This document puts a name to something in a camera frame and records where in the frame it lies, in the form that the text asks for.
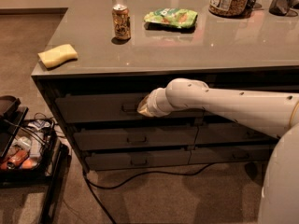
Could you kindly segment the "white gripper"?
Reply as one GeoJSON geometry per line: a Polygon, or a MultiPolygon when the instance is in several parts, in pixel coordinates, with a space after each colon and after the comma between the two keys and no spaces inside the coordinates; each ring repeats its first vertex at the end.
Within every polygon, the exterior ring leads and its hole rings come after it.
{"type": "Polygon", "coordinates": [[[167,99],[166,88],[152,91],[137,107],[137,112],[145,117],[164,117],[176,110],[167,99]]]}

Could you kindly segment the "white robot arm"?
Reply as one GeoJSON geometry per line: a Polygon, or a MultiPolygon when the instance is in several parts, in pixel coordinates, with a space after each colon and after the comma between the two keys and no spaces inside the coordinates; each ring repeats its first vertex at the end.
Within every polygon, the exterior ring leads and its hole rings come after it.
{"type": "Polygon", "coordinates": [[[148,94],[137,112],[163,117],[195,108],[279,139],[265,172],[258,224],[299,224],[299,94],[213,89],[176,78],[148,94]]]}

